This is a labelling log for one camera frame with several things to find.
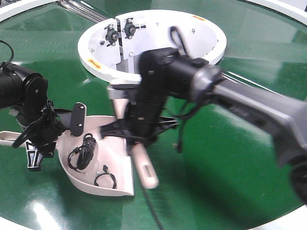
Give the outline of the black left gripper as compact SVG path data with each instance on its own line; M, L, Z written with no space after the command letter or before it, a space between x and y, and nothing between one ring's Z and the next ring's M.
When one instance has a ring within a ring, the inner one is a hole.
M55 141L65 130L70 129L76 137L82 135L86 110L86 105L80 102L74 105L73 110L54 108L51 100L47 100L37 113L30 112L28 107L21 104L11 107L11 111L17 112L16 120L23 129L12 146L17 148L29 140L25 142L29 171L41 171L43 157L54 156Z

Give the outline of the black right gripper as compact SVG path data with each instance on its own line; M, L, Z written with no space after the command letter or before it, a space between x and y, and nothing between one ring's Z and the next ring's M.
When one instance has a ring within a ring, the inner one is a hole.
M100 127L101 138L119 137L130 144L151 145L157 141L158 135L178 126L175 118L161 116L166 99L167 96L158 95L128 102L123 118Z

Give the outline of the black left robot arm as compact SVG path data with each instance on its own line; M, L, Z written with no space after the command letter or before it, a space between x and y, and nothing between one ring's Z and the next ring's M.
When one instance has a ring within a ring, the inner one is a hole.
M48 81L41 74L5 62L0 68L0 107L10 108L22 133L1 132L0 142L13 148L25 146L27 168L41 170L44 158L52 158L56 141L66 130L80 136L84 130L86 105L73 109L54 108L47 98Z

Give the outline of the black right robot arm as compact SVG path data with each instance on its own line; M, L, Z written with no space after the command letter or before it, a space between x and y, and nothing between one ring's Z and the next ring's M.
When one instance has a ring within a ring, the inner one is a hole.
M292 165L291 184L307 200L307 104L228 80L217 65L173 47L140 55L141 82L112 85L128 98L122 119L100 128L102 137L149 144L190 119L202 106L219 105L269 133L279 165Z

